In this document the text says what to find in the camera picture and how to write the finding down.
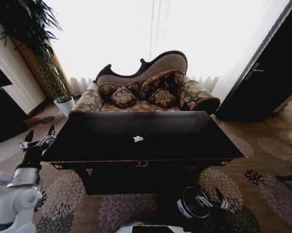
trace patterned cushion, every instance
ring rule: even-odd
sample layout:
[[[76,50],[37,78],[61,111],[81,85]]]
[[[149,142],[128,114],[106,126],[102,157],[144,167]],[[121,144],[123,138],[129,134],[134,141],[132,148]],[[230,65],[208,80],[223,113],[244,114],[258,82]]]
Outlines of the patterned cushion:
[[[125,86],[119,88],[112,95],[112,102],[121,109],[129,107],[135,101],[136,97]]]
[[[220,100],[212,96],[197,81],[188,81],[179,89],[179,106],[183,111],[206,111],[214,113]]]
[[[105,100],[111,100],[112,94],[122,86],[125,86],[135,96],[139,95],[140,87],[138,81],[126,85],[120,83],[104,83],[98,87],[98,91],[102,94]]]
[[[126,109],[121,109],[115,106],[112,102],[105,102],[101,108],[101,112],[165,112],[165,111],[180,111],[178,106],[169,109],[158,107],[147,100],[137,100],[134,105]]]
[[[149,97],[149,102],[161,107],[161,108],[170,108],[176,103],[175,95],[171,94],[165,88],[159,88]]]
[[[181,70],[170,69],[161,72],[143,83],[140,98],[148,99],[156,90],[163,87],[176,95],[179,86],[183,83],[184,73]]]
[[[70,112],[99,112],[102,107],[102,103],[103,99],[101,98],[100,93],[89,89],[83,93]]]

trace white robot body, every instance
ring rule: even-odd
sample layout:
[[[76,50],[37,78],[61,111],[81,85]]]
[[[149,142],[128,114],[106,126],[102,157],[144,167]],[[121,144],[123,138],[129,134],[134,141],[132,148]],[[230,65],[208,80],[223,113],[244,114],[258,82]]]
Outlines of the white robot body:
[[[18,188],[0,197],[0,226],[13,224],[0,233],[35,233],[32,224],[34,208],[41,200],[41,193],[35,187]]]

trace sheer white curtain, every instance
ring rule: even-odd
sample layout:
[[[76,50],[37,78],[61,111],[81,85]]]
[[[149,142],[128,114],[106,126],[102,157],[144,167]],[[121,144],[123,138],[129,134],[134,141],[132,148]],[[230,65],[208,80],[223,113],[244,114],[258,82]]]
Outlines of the sheer white curtain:
[[[223,100],[289,0],[46,2],[63,29],[53,46],[67,77],[81,83],[76,92],[107,64],[130,75],[140,58],[179,50],[188,76],[219,77],[213,94]]]
[[[135,73],[140,59],[150,59],[152,1],[45,0],[63,31],[52,46],[81,94],[107,64],[122,75]]]
[[[180,50],[187,75],[219,77],[212,93],[224,100],[289,0],[156,1],[159,29],[152,58]]]

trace white flower pot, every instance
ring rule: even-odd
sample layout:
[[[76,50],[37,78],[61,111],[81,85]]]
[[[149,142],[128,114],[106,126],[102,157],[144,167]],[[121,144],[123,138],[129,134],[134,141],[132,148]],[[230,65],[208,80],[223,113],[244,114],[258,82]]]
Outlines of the white flower pot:
[[[73,97],[70,101],[65,103],[57,103],[55,100],[53,102],[60,109],[61,113],[63,113],[66,117],[68,117],[69,111],[72,110],[72,108],[75,106]]]

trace patterned carpet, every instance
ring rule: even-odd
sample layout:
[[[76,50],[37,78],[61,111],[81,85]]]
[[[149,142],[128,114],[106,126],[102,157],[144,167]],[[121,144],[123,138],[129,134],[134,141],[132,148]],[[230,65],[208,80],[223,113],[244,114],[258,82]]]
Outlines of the patterned carpet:
[[[59,132],[66,122],[54,105],[48,105],[37,117],[48,116],[54,117],[51,123],[32,128],[34,139],[42,138],[51,124]],[[245,156],[224,167],[206,169],[198,180],[211,199],[217,200],[217,187],[229,200],[225,218],[231,232],[292,233],[292,182],[276,178],[292,174],[292,102],[263,122],[213,119]],[[23,153],[18,143],[25,134],[0,143],[0,171],[13,172],[21,162]],[[128,221],[160,222],[162,213],[169,213],[171,203],[167,195],[88,196],[73,171],[57,171],[43,164],[40,174],[44,179],[44,198],[35,210],[38,233],[113,233]],[[0,186],[0,195],[7,191]],[[194,220],[191,225],[193,232],[214,232],[211,216]]]

